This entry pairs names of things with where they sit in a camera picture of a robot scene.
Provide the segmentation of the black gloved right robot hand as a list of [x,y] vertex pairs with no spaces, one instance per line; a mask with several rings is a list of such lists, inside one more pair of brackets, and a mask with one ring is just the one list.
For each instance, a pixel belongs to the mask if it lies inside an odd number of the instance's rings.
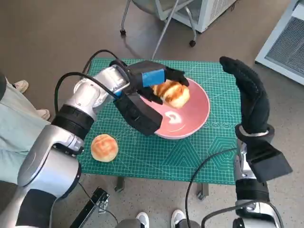
[[258,74],[238,59],[222,56],[223,71],[236,79],[241,101],[241,126],[248,134],[266,133],[270,104]]

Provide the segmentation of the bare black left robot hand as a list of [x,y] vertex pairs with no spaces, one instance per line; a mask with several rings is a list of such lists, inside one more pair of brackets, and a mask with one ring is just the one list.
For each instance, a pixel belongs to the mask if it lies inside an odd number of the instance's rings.
[[166,80],[178,82],[181,85],[189,86],[185,72],[170,68],[161,63],[144,60],[128,65],[126,70],[130,76],[130,83],[137,92],[150,102],[163,104],[159,95],[155,95],[152,89],[154,85],[160,85]]

